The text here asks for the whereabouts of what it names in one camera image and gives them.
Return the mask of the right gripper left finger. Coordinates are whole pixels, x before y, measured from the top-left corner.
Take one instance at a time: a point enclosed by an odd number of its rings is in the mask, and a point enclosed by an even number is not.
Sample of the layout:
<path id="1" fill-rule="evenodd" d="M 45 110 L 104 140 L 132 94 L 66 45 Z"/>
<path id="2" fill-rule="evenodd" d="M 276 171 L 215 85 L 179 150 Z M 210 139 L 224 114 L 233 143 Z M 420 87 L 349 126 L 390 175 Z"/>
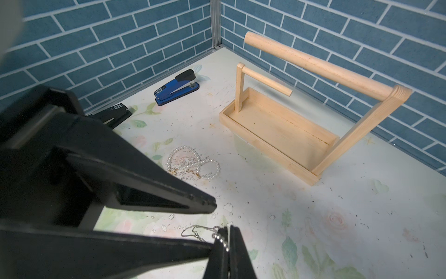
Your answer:
<path id="1" fill-rule="evenodd" d="M 229 244 L 228 229 L 224 227 L 213 234 L 214 244 L 210 252 L 204 279 L 228 279 Z"/>

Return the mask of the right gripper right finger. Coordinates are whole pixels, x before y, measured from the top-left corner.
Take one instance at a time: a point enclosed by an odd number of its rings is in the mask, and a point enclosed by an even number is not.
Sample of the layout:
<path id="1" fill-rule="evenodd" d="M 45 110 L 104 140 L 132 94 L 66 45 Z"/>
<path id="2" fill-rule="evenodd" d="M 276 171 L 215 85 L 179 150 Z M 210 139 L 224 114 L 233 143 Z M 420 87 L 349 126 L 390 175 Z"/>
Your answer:
<path id="1" fill-rule="evenodd" d="M 256 279 L 252 261 L 250 260 L 241 231 L 238 227 L 230 227 L 229 278 Z"/>

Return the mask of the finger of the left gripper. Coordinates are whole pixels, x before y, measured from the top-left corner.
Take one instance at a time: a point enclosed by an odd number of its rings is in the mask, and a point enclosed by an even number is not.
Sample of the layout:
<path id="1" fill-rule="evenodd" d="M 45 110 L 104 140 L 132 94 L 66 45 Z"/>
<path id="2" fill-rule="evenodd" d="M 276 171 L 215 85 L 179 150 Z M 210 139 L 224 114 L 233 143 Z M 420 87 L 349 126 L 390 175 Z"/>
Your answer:
<path id="1" fill-rule="evenodd" d="M 130 279 L 209 257 L 212 244 L 1 221 L 3 279 Z"/>

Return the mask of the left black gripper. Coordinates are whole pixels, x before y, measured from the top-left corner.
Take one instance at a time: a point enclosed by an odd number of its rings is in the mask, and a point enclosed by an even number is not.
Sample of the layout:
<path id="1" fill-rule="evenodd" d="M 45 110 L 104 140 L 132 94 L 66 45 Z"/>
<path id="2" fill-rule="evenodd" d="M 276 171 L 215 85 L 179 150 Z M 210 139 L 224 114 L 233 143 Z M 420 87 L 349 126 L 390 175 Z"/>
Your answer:
<path id="1" fill-rule="evenodd" d="M 83 114 L 72 93 L 37 86 L 1 113 L 1 229 L 95 224 L 104 207 L 210 214 L 215 197 L 170 175 Z"/>

